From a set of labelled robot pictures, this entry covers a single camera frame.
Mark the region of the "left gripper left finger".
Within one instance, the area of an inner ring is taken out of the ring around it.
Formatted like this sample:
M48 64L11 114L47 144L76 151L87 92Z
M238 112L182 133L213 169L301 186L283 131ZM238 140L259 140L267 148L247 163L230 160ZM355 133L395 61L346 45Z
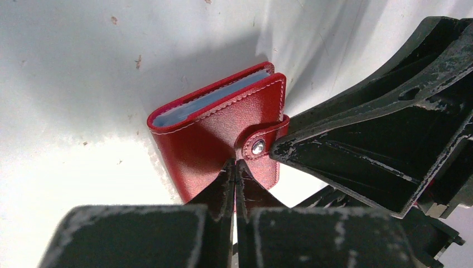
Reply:
M230 267L235 160L184 205L82 205L59 223L41 267Z

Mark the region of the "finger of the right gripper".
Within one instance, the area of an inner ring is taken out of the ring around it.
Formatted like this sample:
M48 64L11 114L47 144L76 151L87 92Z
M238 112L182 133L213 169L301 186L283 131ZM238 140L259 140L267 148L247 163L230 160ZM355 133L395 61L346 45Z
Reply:
M405 78L400 79L404 83L437 58L469 25L472 25L472 18L424 18L401 48L378 70L349 89L292 117L288 132L295 133L313 123L381 97L389 91L387 86L380 89L374 87L381 85L383 79L405 75Z

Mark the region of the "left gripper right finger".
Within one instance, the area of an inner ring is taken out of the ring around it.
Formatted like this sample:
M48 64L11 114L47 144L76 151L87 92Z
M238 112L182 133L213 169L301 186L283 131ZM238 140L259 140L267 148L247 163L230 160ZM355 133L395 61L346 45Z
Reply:
M371 207L289 208L236 162L240 267L415 267L399 225Z

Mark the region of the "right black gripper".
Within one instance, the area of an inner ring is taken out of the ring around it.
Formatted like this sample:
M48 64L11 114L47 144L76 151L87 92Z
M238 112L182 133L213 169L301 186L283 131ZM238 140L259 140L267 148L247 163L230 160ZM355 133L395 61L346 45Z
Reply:
M432 218L472 208L472 25L379 98L276 140L270 157L372 207Z

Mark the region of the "red leather card holder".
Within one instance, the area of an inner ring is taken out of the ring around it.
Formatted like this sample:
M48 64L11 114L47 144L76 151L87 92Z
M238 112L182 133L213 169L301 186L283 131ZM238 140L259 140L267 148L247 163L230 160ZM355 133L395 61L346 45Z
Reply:
M244 160L266 189L279 179L269 157L286 135L286 77L268 61L154 110L147 126L184 203L202 192L230 159Z

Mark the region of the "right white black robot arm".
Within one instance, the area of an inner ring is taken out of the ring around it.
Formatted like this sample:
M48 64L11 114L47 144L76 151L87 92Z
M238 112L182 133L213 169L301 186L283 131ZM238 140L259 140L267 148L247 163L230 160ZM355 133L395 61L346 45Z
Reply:
M441 267L463 244L443 220L472 206L472 19L423 19L366 79L292 117L270 156L326 183L303 207L380 208L420 267Z

